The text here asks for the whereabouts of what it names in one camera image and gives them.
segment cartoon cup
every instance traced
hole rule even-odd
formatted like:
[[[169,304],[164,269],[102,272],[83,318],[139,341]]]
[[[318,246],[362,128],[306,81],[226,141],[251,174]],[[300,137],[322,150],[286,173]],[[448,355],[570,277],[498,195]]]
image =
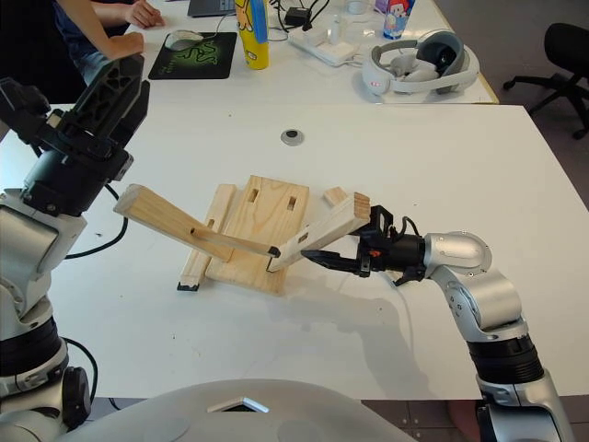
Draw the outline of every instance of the cartoon cup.
[[[407,26],[409,15],[413,9],[415,0],[388,0],[387,16],[383,33],[385,37],[396,40],[403,35]]]
[[[270,63],[266,1],[236,0],[236,15],[248,67],[265,69]]]

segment vr headset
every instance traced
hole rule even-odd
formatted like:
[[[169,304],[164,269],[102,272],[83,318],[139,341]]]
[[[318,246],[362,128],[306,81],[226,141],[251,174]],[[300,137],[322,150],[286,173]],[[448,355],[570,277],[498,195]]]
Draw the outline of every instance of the vr headset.
[[[387,65],[380,63],[383,53],[409,48],[417,51],[401,53]],[[477,56],[454,32],[437,30],[419,40],[375,46],[363,63],[362,78],[376,95],[384,95],[390,88],[409,94],[434,89],[447,94],[472,85],[479,69]]]

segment laptop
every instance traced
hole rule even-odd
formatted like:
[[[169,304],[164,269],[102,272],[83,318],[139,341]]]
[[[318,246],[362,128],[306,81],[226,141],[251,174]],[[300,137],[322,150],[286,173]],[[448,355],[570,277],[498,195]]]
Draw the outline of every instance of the laptop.
[[[224,16],[236,11],[235,0],[191,0],[189,17]]]

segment white power strip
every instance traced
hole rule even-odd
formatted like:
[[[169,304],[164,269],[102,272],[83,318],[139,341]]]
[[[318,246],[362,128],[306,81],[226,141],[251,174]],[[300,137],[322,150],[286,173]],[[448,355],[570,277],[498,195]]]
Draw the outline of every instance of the white power strip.
[[[328,32],[322,28],[312,28],[307,32],[293,29],[288,33],[288,41],[303,51],[315,55],[330,66],[341,66],[350,61],[358,52],[358,46],[346,41],[337,44],[328,42]]]

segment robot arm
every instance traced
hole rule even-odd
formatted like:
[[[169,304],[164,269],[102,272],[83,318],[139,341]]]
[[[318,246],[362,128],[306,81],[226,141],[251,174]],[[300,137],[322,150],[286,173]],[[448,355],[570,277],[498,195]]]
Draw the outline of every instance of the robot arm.
[[[406,233],[407,224],[415,230]],[[550,374],[537,356],[512,283],[492,263],[482,239],[467,232],[421,237],[412,221],[393,227],[393,215],[372,208],[355,260],[307,250],[313,262],[366,277],[371,271],[397,271],[396,285],[431,279],[467,342],[485,405],[478,411],[483,441],[573,441],[574,435]]]
[[[82,214],[133,162],[124,147],[147,112],[143,63],[111,62],[70,111],[49,116],[35,87],[0,80],[0,140],[10,128],[39,157],[22,189],[0,195],[1,440],[51,440],[89,414],[86,373],[68,366],[47,292]]]

